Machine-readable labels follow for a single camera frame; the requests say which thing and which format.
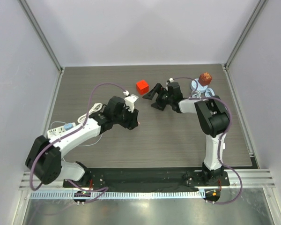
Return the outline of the orange-red cube socket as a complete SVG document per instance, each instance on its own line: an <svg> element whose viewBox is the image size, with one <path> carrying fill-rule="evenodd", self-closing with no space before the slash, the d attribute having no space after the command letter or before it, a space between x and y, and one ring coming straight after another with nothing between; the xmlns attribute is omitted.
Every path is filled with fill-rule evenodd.
<svg viewBox="0 0 281 225"><path fill-rule="evenodd" d="M140 95L144 95L149 92L149 85L145 80L140 80L136 83L136 90Z"/></svg>

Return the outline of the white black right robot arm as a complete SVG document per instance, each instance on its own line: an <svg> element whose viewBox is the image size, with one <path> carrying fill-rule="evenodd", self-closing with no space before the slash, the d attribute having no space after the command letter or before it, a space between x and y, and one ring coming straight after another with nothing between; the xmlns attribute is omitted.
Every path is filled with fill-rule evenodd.
<svg viewBox="0 0 281 225"><path fill-rule="evenodd" d="M206 135L206 155L200 179L209 186L218 183L224 173L221 161L222 144L230 125L230 114L223 101L217 95L185 98L177 82L167 83L166 88L157 83L143 98L152 100L155 95L157 95L155 102L151 104L155 109L163 111L169 105L177 113L197 115L200 127Z"/></svg>

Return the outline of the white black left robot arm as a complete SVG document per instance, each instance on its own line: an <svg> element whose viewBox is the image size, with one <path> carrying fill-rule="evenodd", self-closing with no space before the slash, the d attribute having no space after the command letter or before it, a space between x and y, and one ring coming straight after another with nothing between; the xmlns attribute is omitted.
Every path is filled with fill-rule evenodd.
<svg viewBox="0 0 281 225"><path fill-rule="evenodd" d="M112 97L108 104L91 113L84 123L78 124L62 135L46 138L37 137L25 161L30 174L37 176L42 184L48 185L56 179L73 182L85 187L91 180L91 171L80 162L65 162L62 158L83 142L100 136L114 125L132 130L138 124L136 95L125 98Z"/></svg>

